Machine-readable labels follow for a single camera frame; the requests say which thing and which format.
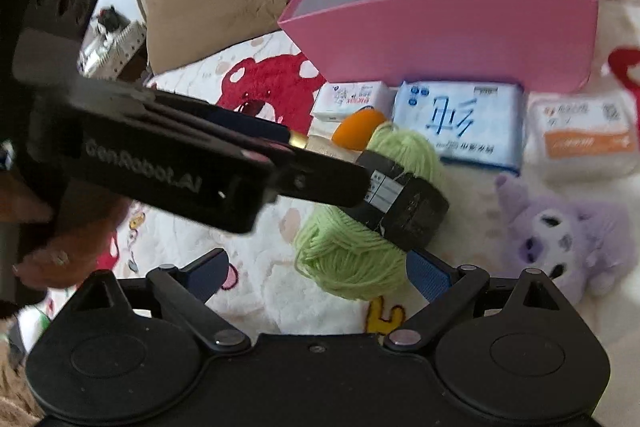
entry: open storage box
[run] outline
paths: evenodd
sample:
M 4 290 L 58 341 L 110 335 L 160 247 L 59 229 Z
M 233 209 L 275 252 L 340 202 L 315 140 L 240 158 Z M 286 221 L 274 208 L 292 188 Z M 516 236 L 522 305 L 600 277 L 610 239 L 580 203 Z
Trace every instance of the open storage box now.
M 292 0 L 281 28 L 329 82 L 510 78 L 571 92 L 589 77 L 597 0 Z

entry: black yarn label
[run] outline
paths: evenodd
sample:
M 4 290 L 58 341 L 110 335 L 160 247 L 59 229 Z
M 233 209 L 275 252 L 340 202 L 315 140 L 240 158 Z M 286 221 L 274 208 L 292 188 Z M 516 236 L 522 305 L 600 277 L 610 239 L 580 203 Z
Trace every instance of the black yarn label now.
M 449 201 L 430 182 L 380 154 L 365 151 L 357 164 L 370 172 L 369 191 L 362 203 L 341 211 L 400 250 L 425 248 L 444 220 Z

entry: orange object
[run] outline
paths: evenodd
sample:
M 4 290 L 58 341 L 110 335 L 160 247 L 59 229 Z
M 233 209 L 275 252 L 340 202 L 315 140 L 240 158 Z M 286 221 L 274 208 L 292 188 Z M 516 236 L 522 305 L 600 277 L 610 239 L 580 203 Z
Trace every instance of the orange object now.
M 344 149 L 364 151 L 375 130 L 386 120 L 386 116 L 378 110 L 361 109 L 340 124 L 331 140 Z

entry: purple plush toy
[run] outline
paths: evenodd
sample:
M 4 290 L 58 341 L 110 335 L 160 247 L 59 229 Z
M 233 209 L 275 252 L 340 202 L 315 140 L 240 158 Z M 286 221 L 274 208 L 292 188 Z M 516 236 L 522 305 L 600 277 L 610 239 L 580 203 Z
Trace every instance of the purple plush toy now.
M 507 277 L 540 268 L 572 303 L 588 289 L 610 291 L 637 260 L 626 208 L 603 201 L 531 198 L 521 181 L 501 174 L 495 181 L 507 224 Z

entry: green yarn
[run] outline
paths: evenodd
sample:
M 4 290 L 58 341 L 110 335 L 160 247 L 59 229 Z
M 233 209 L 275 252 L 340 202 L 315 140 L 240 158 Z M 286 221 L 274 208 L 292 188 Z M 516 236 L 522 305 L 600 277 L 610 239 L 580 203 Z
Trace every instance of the green yarn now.
M 444 188 L 444 169 L 431 144 L 393 123 L 380 125 L 368 150 Z M 405 253 L 351 219 L 336 206 L 318 205 L 294 241 L 296 270 L 322 290 L 349 300 L 370 301 L 406 281 Z

